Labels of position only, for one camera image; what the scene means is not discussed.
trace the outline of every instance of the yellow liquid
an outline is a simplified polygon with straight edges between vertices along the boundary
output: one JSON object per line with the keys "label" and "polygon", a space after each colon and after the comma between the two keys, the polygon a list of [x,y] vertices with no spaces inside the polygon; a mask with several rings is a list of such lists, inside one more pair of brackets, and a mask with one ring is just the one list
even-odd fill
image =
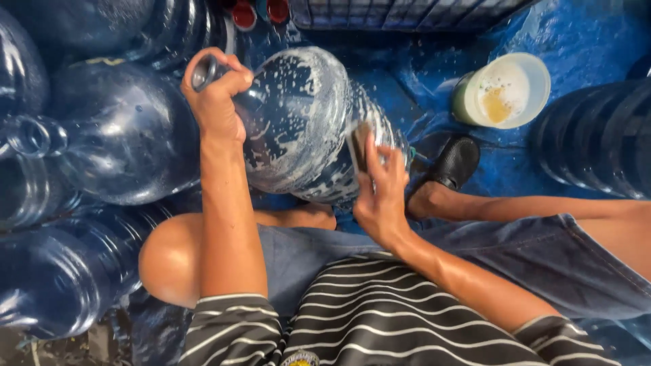
{"label": "yellow liquid", "polygon": [[484,94],[481,100],[486,116],[493,123],[504,122],[511,115],[511,107],[500,98],[503,91],[504,88],[492,88]]}

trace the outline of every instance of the black and white striped shirt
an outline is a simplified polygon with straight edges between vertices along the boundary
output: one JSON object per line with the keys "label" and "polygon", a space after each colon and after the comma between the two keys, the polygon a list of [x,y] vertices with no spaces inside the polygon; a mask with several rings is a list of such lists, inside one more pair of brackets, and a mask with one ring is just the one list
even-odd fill
{"label": "black and white striped shirt", "polygon": [[619,365],[566,318],[510,334],[388,253],[326,266],[284,333],[261,295],[199,300],[180,364]]}

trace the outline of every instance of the denim shorts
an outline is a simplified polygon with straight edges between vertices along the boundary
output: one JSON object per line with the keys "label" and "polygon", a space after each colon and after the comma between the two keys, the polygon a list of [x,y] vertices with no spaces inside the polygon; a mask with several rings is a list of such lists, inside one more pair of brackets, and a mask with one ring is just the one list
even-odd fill
{"label": "denim shorts", "polygon": [[[284,318],[294,315],[303,293],[327,263],[382,250],[369,237],[346,232],[265,226],[258,231],[269,299]],[[568,214],[509,223],[449,223],[419,235],[531,291],[567,317],[625,319],[651,313],[651,283],[595,242]]]}

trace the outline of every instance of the hand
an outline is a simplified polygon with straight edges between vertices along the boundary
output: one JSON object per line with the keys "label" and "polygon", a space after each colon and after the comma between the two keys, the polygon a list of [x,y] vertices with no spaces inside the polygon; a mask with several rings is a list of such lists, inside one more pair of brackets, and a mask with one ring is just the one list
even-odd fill
{"label": "hand", "polygon": [[[395,246],[411,234],[404,213],[404,189],[409,175],[404,170],[402,152],[389,147],[376,147],[372,134],[367,138],[365,150],[368,175],[360,173],[357,176],[359,197],[353,215],[373,240],[393,252]],[[385,157],[384,166],[380,163],[379,154]]]}
{"label": "hand", "polygon": [[[207,53],[211,53],[219,63],[229,66],[232,70],[201,92],[195,92],[191,84],[192,72]],[[202,138],[208,134],[222,140],[244,142],[246,131],[240,116],[235,113],[231,98],[247,90],[252,81],[253,73],[242,66],[235,55],[225,55],[217,47],[202,49],[190,60],[181,82],[181,91],[199,123]]]}

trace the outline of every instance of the blue plastic crate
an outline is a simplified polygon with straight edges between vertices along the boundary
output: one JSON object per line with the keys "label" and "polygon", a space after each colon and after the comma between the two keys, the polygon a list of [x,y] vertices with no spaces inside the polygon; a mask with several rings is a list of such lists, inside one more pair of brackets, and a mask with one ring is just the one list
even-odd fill
{"label": "blue plastic crate", "polygon": [[304,29],[481,32],[538,0],[289,0]]}

